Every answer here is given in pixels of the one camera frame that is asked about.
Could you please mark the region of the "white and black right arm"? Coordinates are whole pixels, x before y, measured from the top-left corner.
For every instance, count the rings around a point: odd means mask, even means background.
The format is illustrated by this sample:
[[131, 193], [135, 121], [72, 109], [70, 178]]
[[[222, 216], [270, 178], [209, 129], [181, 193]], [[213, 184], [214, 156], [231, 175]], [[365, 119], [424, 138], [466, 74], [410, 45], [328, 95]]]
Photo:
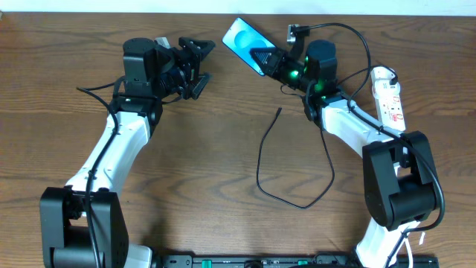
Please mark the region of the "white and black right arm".
[[361, 267], [391, 267], [411, 232], [434, 210], [444, 211], [441, 185], [427, 137], [402, 133], [363, 112], [337, 84], [336, 48], [313, 41], [303, 62], [281, 48], [252, 48], [262, 72], [293, 89], [306, 117], [339, 137], [362, 158], [364, 199], [372, 217], [355, 254]]

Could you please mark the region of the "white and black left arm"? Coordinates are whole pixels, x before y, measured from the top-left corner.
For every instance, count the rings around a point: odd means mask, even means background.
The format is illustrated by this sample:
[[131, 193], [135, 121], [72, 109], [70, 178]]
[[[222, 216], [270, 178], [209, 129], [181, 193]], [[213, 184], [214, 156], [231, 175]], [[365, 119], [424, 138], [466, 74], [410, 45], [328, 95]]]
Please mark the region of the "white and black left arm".
[[46, 267], [158, 267], [148, 246], [129, 240], [120, 194], [141, 149], [149, 142], [165, 105], [197, 99], [210, 75], [201, 62], [210, 40], [133, 38], [123, 44], [124, 73], [112, 83], [106, 126], [78, 172], [39, 201]]

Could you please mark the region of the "blue Galaxy S25+ smartphone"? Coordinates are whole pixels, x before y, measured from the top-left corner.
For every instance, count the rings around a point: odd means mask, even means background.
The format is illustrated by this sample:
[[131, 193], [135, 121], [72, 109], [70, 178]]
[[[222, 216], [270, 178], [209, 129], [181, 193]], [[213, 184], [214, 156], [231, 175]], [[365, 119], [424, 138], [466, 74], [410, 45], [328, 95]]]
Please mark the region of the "blue Galaxy S25+ smartphone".
[[244, 19], [236, 18], [222, 38], [222, 43], [233, 51], [256, 73], [264, 76], [263, 71], [252, 59], [252, 48], [273, 48], [274, 44], [266, 39]]

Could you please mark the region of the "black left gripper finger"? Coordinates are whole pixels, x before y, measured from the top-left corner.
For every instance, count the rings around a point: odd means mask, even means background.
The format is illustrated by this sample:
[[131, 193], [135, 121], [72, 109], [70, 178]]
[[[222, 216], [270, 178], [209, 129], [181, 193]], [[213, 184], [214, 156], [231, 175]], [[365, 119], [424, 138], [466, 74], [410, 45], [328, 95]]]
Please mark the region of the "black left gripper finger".
[[191, 89], [191, 98], [197, 100], [200, 94], [203, 92], [205, 86], [210, 80], [210, 74], [205, 72], [198, 76], [198, 80], [193, 83], [193, 88]]
[[178, 44], [181, 47], [179, 52], [179, 67], [199, 68], [200, 63], [216, 47], [214, 41], [197, 40], [190, 37], [180, 37]]

